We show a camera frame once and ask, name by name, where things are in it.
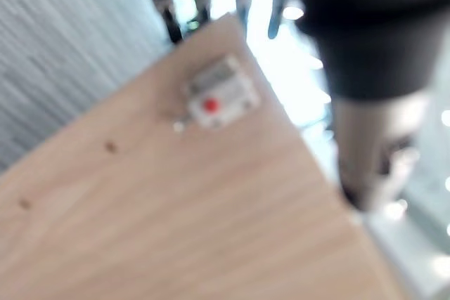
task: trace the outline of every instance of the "wood grain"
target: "wood grain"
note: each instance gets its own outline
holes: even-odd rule
[[[172,131],[183,83],[234,54],[261,108]],[[232,17],[207,26],[13,167],[0,299],[398,299]]]

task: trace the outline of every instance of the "floor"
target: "floor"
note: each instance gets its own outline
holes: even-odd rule
[[[168,46],[149,0],[0,0],[0,172]]]

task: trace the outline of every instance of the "red button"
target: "red button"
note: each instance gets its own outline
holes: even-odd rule
[[[203,109],[211,114],[217,112],[219,108],[219,101],[215,98],[207,98],[205,101],[203,101]]]

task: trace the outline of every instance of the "small device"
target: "small device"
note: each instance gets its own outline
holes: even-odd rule
[[[208,129],[226,126],[260,104],[252,81],[239,62],[227,56],[195,76],[186,86],[188,116],[177,121],[176,131],[183,131],[195,121]]]

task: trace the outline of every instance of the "light wood surface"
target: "light wood surface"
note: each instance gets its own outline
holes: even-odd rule
[[[175,134],[229,53],[261,108]],[[0,299],[398,299],[359,231],[226,17],[2,177]]]

